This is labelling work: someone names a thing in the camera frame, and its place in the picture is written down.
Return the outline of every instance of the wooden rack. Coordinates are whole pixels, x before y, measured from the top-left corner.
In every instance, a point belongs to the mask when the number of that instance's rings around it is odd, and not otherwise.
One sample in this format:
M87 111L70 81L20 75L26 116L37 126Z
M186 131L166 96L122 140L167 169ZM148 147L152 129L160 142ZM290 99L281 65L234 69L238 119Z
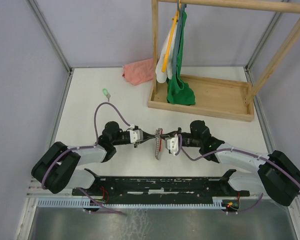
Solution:
M195 95L196 104L186 106L167 103L167 84L157 83L159 2L177 3L176 0L152 0L154 77L148 99L148 107L246 122L252 121L254 119L253 99L300 37L300 18L254 86L251 83L242 81L181 75L181 79L189 84ZM300 3L290 2L263 0L181 0L181 3L300 14Z

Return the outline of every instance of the wooden beam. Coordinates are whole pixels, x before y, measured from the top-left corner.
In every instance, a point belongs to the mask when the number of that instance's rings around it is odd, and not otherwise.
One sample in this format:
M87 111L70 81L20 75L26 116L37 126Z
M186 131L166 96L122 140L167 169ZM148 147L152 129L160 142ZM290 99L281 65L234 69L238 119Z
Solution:
M259 77L258 81L253 85L252 89L248 92L244 99L245 105L248 105L251 101L253 101L254 97L257 95L262 86L267 82L268 78L272 75L272 73L279 66L281 61L287 55L289 50L293 47L296 41L300 37L300 18L294 25L293 29L286 37L278 51L275 53L262 75Z
M177 0L158 0L176 3ZM300 14L300 3L265 0L181 0L183 4Z
M153 93L157 93L156 66L158 62L158 0L152 0Z

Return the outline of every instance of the white wall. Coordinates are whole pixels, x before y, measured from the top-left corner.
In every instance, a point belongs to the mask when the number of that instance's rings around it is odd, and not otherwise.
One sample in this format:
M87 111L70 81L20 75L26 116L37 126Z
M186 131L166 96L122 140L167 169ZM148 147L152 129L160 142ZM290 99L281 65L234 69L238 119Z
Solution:
M72 67L120 67L152 57L151 0L37 2ZM160 49L176 8L159 3ZM186 12L184 66L245 66L274 14L198 5Z
M283 15L252 70L255 81L299 17L299 14L292 13ZM259 96L275 147L286 153L300 169L300 39L263 86Z
M25 0L0 0L0 240L13 239L67 72Z

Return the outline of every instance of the pink cloth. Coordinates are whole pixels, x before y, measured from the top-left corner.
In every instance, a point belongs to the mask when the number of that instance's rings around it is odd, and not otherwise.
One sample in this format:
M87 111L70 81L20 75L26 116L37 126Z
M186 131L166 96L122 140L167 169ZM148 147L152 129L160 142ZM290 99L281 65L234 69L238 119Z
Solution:
M125 80L133 85L139 85L154 78L153 59L136 61L123 66Z

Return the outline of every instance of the hanging cloth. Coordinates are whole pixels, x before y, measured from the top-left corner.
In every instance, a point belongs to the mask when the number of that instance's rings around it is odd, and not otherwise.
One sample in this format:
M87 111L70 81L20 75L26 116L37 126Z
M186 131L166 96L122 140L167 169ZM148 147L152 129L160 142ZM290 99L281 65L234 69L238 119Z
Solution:
M186 19L187 19L187 14L185 11L183 11L182 21L180 21L180 23L182 23L182 26L181 26L179 50L176 56L176 71L175 72L173 71L173 66L172 66L172 79L171 80L169 80L168 78L166 79L168 83L166 100L168 103L171 104L194 105L196 104L194 91L192 91L192 89L189 87L189 84L183 82L180 78L183 49L184 49L184 29L185 29Z

